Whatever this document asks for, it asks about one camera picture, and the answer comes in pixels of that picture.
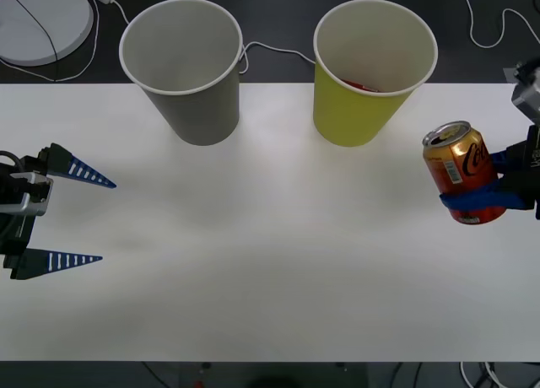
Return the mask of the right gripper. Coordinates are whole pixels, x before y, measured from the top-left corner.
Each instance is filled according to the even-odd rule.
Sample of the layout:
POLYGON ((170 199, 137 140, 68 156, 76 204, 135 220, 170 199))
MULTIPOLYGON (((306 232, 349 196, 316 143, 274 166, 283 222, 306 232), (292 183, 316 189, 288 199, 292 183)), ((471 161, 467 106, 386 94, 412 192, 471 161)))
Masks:
POLYGON ((510 145, 490 157, 495 169, 518 171, 501 173, 498 180, 473 191, 442 193, 442 204, 459 211, 487 207, 526 211, 533 210, 536 203, 535 217, 539 219, 539 127, 529 126, 526 142, 510 145))

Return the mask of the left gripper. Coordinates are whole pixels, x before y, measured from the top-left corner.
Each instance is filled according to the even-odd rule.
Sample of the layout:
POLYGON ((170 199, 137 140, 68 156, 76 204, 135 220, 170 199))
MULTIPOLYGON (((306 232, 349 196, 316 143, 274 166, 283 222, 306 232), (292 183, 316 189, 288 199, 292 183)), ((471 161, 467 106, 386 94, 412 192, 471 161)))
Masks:
POLYGON ((20 158, 7 150, 1 157, 1 254, 3 267, 14 280, 29 280, 70 270, 103 259, 102 256, 26 249, 35 219, 46 213, 47 173, 109 189, 116 184, 59 144, 43 148, 36 157, 20 158))

